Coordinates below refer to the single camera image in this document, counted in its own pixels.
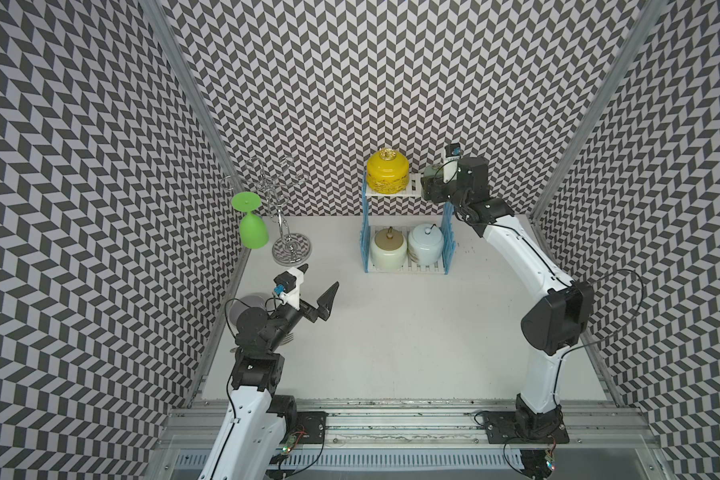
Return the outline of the blue white wooden shelf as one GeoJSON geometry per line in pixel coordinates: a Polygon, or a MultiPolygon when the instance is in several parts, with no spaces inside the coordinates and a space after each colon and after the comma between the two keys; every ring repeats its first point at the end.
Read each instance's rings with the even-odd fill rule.
{"type": "Polygon", "coordinates": [[[422,178],[422,173],[410,173],[406,188],[391,195],[373,190],[363,180],[359,244],[365,273],[447,275],[450,272],[456,249],[452,225],[454,207],[450,203],[444,204],[441,219],[437,222],[420,221],[412,225],[399,223],[400,220],[411,219],[411,216],[393,216],[394,222],[382,222],[379,225],[369,220],[370,198],[422,199],[422,178]],[[392,239],[400,237],[401,247],[392,252],[379,249],[376,242],[379,232],[392,239]]]}

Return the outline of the pale blue ceramic canister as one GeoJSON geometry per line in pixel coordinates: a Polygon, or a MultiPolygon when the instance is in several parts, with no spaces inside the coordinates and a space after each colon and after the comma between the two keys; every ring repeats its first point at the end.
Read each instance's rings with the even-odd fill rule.
{"type": "Polygon", "coordinates": [[[408,234],[408,254],[411,260],[427,267],[441,259],[444,236],[437,224],[420,224],[408,234]]]}

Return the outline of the yellow ceramic canister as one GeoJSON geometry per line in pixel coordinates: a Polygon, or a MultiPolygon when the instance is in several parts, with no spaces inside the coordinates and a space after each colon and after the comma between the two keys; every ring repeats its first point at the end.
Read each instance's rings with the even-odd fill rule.
{"type": "Polygon", "coordinates": [[[368,187],[383,195],[404,191],[409,183],[409,174],[409,160],[392,148],[384,148],[372,154],[366,165],[368,187]]]}

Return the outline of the cream canister with tan lid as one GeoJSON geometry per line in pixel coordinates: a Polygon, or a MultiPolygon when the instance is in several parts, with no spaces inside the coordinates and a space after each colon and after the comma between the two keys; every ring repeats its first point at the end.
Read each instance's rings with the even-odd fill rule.
{"type": "Polygon", "coordinates": [[[371,240],[371,262],[379,271],[397,271],[405,264],[407,249],[407,240],[402,231],[394,227],[382,228],[371,240]]]}

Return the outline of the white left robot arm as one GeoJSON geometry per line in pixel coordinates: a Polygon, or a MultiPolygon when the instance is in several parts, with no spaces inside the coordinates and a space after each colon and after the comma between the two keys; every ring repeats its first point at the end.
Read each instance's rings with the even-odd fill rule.
{"type": "Polygon", "coordinates": [[[276,393],[285,364],[277,348],[300,320],[328,319],[339,286],[331,285],[315,306],[284,302],[271,312],[247,306],[241,313],[228,406],[201,479],[263,479],[273,462],[287,458],[281,445],[297,432],[297,409],[293,396],[276,393]]]}

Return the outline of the lilac ceramic bowl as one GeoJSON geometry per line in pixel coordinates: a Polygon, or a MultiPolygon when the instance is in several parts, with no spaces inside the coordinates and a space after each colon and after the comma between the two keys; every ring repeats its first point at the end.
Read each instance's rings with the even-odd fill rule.
{"type": "Polygon", "coordinates": [[[231,299],[226,307],[227,320],[232,327],[237,327],[239,317],[248,308],[264,308],[268,296],[265,293],[253,293],[240,299],[231,299]]]}

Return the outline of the green plastic wine glass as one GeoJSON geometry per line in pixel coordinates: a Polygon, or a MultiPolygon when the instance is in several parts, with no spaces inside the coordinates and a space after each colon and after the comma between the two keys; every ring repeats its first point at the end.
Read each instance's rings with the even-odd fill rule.
{"type": "Polygon", "coordinates": [[[249,249],[259,249],[268,244],[268,228],[255,211],[262,206],[260,196],[254,192],[240,192],[233,196],[231,205],[244,216],[239,223],[242,244],[249,249]]]}

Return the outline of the aluminium right corner post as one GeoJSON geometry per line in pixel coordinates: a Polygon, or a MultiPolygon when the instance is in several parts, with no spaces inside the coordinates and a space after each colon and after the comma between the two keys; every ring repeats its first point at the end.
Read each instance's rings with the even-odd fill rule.
{"type": "Polygon", "coordinates": [[[646,42],[651,30],[659,21],[668,1],[646,1],[632,29],[615,55],[614,62],[598,88],[588,110],[576,128],[570,143],[565,149],[556,168],[545,185],[538,201],[529,215],[530,222],[536,224],[548,209],[552,200],[560,191],[563,182],[583,151],[587,140],[603,115],[606,107],[616,93],[619,85],[627,76],[631,65],[646,42]]]}

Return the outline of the aluminium corner post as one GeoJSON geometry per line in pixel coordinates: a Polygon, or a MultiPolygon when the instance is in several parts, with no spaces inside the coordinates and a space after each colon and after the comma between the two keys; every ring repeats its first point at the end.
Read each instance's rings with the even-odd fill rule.
{"type": "Polygon", "coordinates": [[[198,84],[187,64],[183,52],[176,40],[176,36],[165,15],[161,1],[142,0],[139,2],[146,21],[150,24],[156,42],[161,46],[164,55],[171,66],[173,74],[178,80],[208,143],[215,154],[221,170],[226,175],[231,192],[239,193],[244,190],[235,164],[229,155],[222,136],[211,116],[204,97],[201,95],[198,84]]]}
{"type": "Polygon", "coordinates": [[[583,151],[587,140],[603,115],[606,107],[616,93],[619,85],[627,76],[631,65],[646,42],[651,30],[659,21],[668,1],[646,1],[632,29],[615,55],[614,62],[598,88],[588,110],[576,128],[570,143],[565,149],[556,168],[545,185],[538,201],[529,215],[530,222],[536,224],[548,209],[552,200],[560,191],[563,182],[583,151]]]}

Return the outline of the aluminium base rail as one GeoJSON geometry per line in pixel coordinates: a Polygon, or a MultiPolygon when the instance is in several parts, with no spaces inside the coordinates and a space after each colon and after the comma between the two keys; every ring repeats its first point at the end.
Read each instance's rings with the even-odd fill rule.
{"type": "MultiPolygon", "coordinates": [[[[509,400],[302,399],[300,409],[323,411],[324,440],[294,456],[308,474],[413,473],[426,469],[487,470],[517,478],[525,445],[492,444],[476,413],[506,412],[509,400]]],[[[188,478],[200,471],[226,413],[224,400],[197,400],[166,421],[147,479],[188,478]]],[[[644,415],[609,401],[563,405],[569,441],[555,447],[556,479],[672,479],[675,474],[644,415]]]]}

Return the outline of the aluminium left corner post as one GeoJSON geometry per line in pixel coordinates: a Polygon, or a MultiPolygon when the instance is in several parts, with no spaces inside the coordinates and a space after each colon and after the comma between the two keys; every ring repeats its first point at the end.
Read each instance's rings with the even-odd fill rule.
{"type": "Polygon", "coordinates": [[[244,190],[235,164],[229,155],[222,136],[211,116],[204,97],[201,95],[198,84],[187,64],[183,52],[176,40],[176,36],[165,15],[161,1],[142,0],[139,2],[146,21],[150,24],[156,42],[161,46],[164,55],[171,66],[173,74],[178,80],[208,143],[215,154],[221,170],[226,175],[231,192],[239,193],[244,190]]]}

